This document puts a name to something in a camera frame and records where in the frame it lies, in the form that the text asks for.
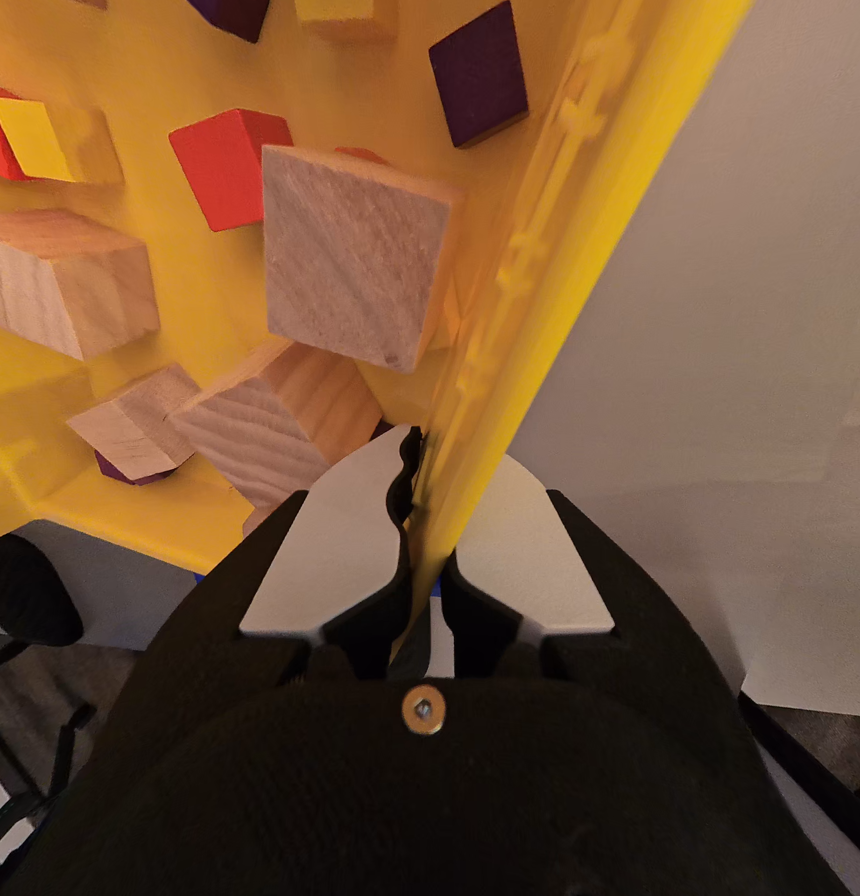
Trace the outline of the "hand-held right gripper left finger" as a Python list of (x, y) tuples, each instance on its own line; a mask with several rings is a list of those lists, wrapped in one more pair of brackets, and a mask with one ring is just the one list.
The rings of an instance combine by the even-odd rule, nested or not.
[(393, 583), (409, 561), (419, 427), (398, 425), (309, 489), (245, 612), (245, 636), (325, 640), (324, 627)]

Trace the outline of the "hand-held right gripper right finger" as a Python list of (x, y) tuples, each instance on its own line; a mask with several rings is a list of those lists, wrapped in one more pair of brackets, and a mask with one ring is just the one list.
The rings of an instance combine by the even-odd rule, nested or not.
[(455, 676), (490, 676), (513, 644), (609, 635), (615, 621), (547, 489), (503, 456), (440, 576)]

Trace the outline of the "pile of wooden cubes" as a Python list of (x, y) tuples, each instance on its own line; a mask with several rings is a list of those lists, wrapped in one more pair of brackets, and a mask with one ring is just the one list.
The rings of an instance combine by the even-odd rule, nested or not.
[[(262, 31), (269, 3), (219, 5), (252, 8)], [(489, 3), (428, 50), (456, 149), (529, 116), (513, 2)], [(295, 4), (300, 19), (324, 22), (324, 38), (374, 42), (397, 32), (399, 2)], [(86, 146), (69, 151), (66, 136), (62, 148), (45, 149), (57, 118), (78, 118), (79, 109), (60, 113), (0, 87), (0, 141), (26, 179), (0, 178), (119, 181), (110, 141), (99, 160)], [(460, 319), (447, 270), (465, 200), (448, 185), (395, 173), (363, 147), (297, 149), (286, 118), (244, 106), (167, 137), (208, 228), (260, 223), (274, 244), (278, 255), (264, 262), (269, 336), (211, 385), (172, 361), (64, 421), (96, 471), (122, 488), (165, 484), (198, 457), (216, 462), (245, 499), (244, 522), (311, 487), (387, 419), (358, 360), (412, 374), (452, 344)], [(0, 328), (88, 360), (160, 328), (153, 286), (119, 284), (121, 263), (143, 263), (150, 275), (143, 243), (66, 209), (19, 218), (10, 225), (0, 213)]]

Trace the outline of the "yellow plastic box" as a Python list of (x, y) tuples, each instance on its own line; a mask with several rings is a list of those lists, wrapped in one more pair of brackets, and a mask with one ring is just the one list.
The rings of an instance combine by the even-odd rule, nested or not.
[(33, 519), (196, 572), (239, 540), (245, 499), (216, 462), (143, 489), (111, 484), (65, 424), (176, 361), (204, 385), (269, 336), (260, 223), (211, 231), (170, 131), (233, 106), (286, 118), (297, 149), (353, 144), (464, 196), (448, 281), (457, 336), (415, 373), (358, 360), (387, 419), (424, 432), (411, 551), (418, 594), (455, 547), (606, 262), (752, 2), (513, 2), (529, 116), (451, 143), (428, 50), (489, 2), (399, 2), (392, 39), (324, 38), (270, 2), (256, 44), (187, 2), (0, 2), (0, 87), (57, 118), (45, 149), (110, 141), (115, 183), (0, 178), (0, 213), (66, 209), (148, 250), (160, 328), (93, 359), (0, 328), (0, 535)]

